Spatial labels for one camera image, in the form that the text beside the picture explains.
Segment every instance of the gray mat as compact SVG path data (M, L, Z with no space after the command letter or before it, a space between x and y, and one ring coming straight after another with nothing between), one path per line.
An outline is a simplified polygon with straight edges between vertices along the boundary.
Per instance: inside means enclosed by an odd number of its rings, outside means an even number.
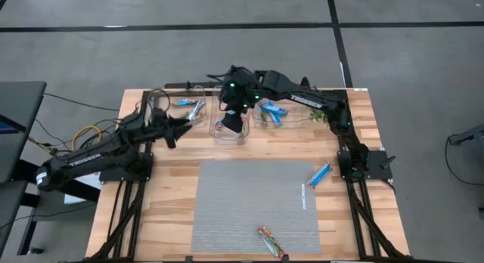
M267 253L256 232L266 226L285 252L321 253L315 193L304 184L313 173L310 162L201 162L191 251Z

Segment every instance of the wooden table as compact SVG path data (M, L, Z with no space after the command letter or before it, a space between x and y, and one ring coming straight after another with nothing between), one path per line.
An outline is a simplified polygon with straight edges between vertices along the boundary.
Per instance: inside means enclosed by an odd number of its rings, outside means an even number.
M381 147L368 91L347 91L358 137L371 149ZM141 89L125 91L120 117L134 110L135 104L141 100L142 92ZM207 97L208 113L210 101L211 97ZM337 137L327 125L309 123L305 128L263 129L255 128L254 120L250 120L250 134L244 145L218 144L209 135L209 125L208 120L205 126L190 130L178 141L174 150L169 150L164 140L154 144L155 163L144 194L136 261L181 261L185 260L186 255L192 255L194 260L207 261L274 260L269 253L191 252L199 162L207 159L308 160L314 163L315 170L329 161L334 169L315 190L322 253L289 256L293 260L358 259L346 184L340 178L337 162L339 145ZM398 250L408 254L392 189L379 180L370 180L367 184L376 223ZM102 187L86 256L97 252L106 240L117 187L118 183L107 183ZM119 198L116 217L119 215L121 200ZM367 254L370 255L368 229L361 222ZM123 239L122 255L127 253L129 229L130 224Z

